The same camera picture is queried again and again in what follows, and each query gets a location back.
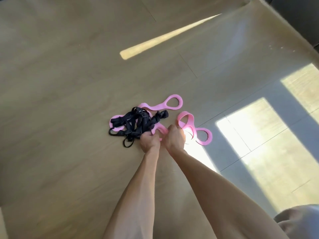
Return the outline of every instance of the hand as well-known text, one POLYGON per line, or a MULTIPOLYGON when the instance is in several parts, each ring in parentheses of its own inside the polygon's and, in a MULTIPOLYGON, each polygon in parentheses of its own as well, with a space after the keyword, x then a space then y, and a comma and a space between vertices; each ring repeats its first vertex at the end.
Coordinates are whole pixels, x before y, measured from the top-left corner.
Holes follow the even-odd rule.
POLYGON ((163 138, 162 143, 169 153, 183 150, 186 141, 186 136, 180 126, 170 125, 168 134, 163 138))
POLYGON ((150 151, 152 148, 159 150, 160 149, 160 137, 157 133, 152 135, 151 132, 144 132, 141 135, 140 145, 141 145, 143 152, 145 152, 145 153, 150 151))

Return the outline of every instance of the clothing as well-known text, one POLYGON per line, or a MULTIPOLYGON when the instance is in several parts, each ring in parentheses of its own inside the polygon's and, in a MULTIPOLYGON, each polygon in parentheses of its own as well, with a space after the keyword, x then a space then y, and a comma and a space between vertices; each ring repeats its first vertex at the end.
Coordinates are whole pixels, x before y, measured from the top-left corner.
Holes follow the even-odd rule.
POLYGON ((290 239, 319 239, 319 205, 296 206, 274 220, 290 239))

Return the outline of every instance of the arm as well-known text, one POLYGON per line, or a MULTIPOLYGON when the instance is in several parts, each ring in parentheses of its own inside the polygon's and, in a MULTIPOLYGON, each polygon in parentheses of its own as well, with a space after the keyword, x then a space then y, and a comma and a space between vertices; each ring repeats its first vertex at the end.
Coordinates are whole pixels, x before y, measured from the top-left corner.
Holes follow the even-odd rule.
POLYGON ((277 223, 241 190, 187 154, 180 127, 171 125, 163 143, 189 181, 218 239, 288 239, 277 223))
POLYGON ((106 227, 104 239, 153 238, 155 171, 160 139, 150 132, 141 136, 143 160, 124 190, 106 227))

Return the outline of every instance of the person's left hand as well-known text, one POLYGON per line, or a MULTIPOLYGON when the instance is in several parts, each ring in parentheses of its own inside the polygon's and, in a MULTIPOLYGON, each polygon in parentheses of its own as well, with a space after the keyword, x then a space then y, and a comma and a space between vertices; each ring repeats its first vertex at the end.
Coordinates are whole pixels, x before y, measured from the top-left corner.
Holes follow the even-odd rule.
POLYGON ((144 132, 141 135, 140 145, 143 152, 147 153, 150 149, 160 149, 160 137, 157 133, 144 132))

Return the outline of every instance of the black strap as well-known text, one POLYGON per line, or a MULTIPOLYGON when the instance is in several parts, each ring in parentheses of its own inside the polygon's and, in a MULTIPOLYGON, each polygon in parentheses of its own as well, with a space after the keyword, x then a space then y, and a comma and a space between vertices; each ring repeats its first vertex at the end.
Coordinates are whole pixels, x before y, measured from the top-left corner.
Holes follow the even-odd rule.
POLYGON ((154 125, 161 119, 168 117, 168 111, 157 112, 155 116, 150 117, 149 113, 140 107, 134 107, 128 113, 122 117, 111 119, 113 127, 110 128, 108 133, 111 136, 124 136, 123 146, 129 148, 133 145, 134 140, 140 139, 144 132, 148 132, 154 128, 154 125), (126 130, 120 130, 117 133, 112 133, 116 127, 125 126, 126 130), (126 146, 125 141, 132 142, 129 146, 126 146))

